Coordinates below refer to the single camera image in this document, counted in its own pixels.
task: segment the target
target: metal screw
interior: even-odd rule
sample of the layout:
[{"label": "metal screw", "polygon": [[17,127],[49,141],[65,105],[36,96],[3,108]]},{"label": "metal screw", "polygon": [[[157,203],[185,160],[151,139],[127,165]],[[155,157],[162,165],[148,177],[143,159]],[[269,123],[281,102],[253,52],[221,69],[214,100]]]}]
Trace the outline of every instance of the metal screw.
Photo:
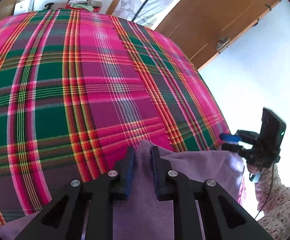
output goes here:
[{"label": "metal screw", "polygon": [[117,171],[109,171],[107,174],[110,177],[115,177],[115,176],[117,176],[118,172]]},{"label": "metal screw", "polygon": [[168,175],[171,176],[171,177],[176,177],[178,175],[178,172],[174,171],[174,170],[171,170],[171,171],[168,172]]},{"label": "metal screw", "polygon": [[79,184],[81,184],[81,182],[80,182],[78,179],[74,179],[74,180],[72,180],[71,183],[70,183],[70,185],[71,185],[72,187],[77,187],[77,186],[79,186]]},{"label": "metal screw", "polygon": [[216,181],[213,180],[213,179],[208,179],[208,180],[206,181],[206,184],[207,184],[208,186],[210,186],[210,187],[214,187],[214,186],[216,185]]}]

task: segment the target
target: cardboard box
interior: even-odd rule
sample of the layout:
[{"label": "cardboard box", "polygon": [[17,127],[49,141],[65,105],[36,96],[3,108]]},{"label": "cardboard box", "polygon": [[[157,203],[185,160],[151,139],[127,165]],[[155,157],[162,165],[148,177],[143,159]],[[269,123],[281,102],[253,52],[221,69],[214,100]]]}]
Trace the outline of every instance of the cardboard box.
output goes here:
[{"label": "cardboard box", "polygon": [[100,0],[87,0],[87,5],[90,5],[94,8],[102,8],[103,2]]},{"label": "cardboard box", "polygon": [[34,9],[34,0],[20,0],[17,1],[14,8],[14,15],[32,12]]}]

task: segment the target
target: black camera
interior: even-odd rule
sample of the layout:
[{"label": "black camera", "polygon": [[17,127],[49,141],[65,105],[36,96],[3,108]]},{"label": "black camera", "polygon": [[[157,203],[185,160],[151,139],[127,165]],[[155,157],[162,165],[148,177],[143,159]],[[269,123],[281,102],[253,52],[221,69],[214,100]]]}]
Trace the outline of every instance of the black camera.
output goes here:
[{"label": "black camera", "polygon": [[[260,133],[245,130],[237,130],[235,135],[222,133],[220,139],[226,141],[222,144],[222,149],[237,152],[246,159],[247,164],[258,168],[269,168],[280,160],[280,146],[285,130],[286,123],[272,110],[264,107]],[[251,144],[253,147],[245,149],[238,145],[239,141]],[[258,182],[260,176],[261,172],[250,175],[250,181]]]}]

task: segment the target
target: person's arm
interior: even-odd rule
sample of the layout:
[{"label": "person's arm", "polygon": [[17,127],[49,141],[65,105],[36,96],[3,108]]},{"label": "person's arm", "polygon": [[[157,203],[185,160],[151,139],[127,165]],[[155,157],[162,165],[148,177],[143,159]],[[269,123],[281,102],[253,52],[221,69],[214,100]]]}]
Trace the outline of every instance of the person's arm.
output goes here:
[{"label": "person's arm", "polygon": [[[270,184],[272,181],[272,171],[273,167],[264,170],[260,180],[255,183],[256,199],[259,202],[257,206],[258,211],[262,208],[268,196]],[[290,188],[282,185],[276,164],[274,164],[273,173],[274,177],[272,189],[269,198],[262,209],[264,215],[267,215],[273,209],[290,201]]]}]

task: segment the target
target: blue handle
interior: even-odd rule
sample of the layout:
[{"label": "blue handle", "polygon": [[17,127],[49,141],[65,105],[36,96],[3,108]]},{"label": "blue handle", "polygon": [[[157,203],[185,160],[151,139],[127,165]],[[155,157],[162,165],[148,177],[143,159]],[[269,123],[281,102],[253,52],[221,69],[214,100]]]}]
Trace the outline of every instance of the blue handle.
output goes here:
[{"label": "blue handle", "polygon": [[221,133],[220,139],[223,141],[235,142],[235,143],[238,143],[239,141],[242,140],[241,137],[238,135],[231,135],[231,134],[227,134],[227,133]]},{"label": "blue handle", "polygon": [[263,171],[259,171],[257,174],[249,174],[249,180],[253,183],[257,183],[260,179],[261,175],[263,174]]}]

